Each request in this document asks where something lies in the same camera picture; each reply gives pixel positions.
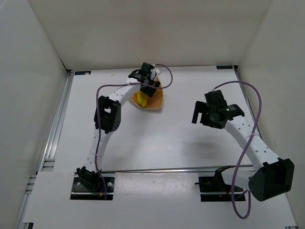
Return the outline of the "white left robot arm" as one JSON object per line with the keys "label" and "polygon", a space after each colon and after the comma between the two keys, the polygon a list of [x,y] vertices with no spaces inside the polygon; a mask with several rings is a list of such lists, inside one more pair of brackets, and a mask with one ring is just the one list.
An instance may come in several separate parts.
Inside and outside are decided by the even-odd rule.
{"label": "white left robot arm", "polygon": [[152,98],[162,89],[156,65],[143,63],[140,69],[132,71],[122,84],[100,86],[96,93],[96,111],[94,114],[94,138],[83,169],[98,174],[102,159],[112,134],[121,124],[122,106],[139,92]]}

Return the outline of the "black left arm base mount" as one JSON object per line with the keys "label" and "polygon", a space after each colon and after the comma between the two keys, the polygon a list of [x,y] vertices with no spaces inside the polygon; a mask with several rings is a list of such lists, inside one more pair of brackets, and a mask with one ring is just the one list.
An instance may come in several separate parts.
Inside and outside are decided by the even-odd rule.
{"label": "black left arm base mount", "polygon": [[84,167],[76,169],[71,200],[113,200],[115,175],[109,174],[103,179],[98,173],[89,172]]}

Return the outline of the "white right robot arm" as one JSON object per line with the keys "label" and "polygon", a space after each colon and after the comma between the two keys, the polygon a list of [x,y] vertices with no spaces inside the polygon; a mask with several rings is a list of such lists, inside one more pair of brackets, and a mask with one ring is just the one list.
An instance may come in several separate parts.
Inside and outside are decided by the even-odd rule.
{"label": "white right robot arm", "polygon": [[291,190],[294,164],[281,159],[256,134],[247,121],[243,110],[236,104],[228,105],[220,90],[208,92],[205,102],[197,101],[192,123],[211,128],[225,129],[246,150],[254,172],[240,172],[235,186],[249,190],[258,201],[265,201]]}

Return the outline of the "yellow fake banana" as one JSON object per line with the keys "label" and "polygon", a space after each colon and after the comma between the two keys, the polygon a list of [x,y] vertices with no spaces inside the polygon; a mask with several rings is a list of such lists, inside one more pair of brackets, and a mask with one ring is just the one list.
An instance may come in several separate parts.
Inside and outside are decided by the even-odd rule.
{"label": "yellow fake banana", "polygon": [[[157,89],[159,88],[160,83],[156,83],[155,87],[157,87]],[[141,107],[146,107],[147,106],[147,102],[148,102],[148,96],[145,95],[144,93],[142,93],[140,90],[137,92],[137,102],[139,103],[139,105]]]}

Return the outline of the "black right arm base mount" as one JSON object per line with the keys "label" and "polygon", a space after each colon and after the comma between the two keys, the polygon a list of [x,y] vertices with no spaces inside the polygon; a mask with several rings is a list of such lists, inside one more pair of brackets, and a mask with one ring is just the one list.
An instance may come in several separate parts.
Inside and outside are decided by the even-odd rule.
{"label": "black right arm base mount", "polygon": [[231,202],[231,185],[226,184],[222,173],[234,166],[224,166],[215,170],[213,176],[198,177],[195,185],[199,187],[201,202]]}

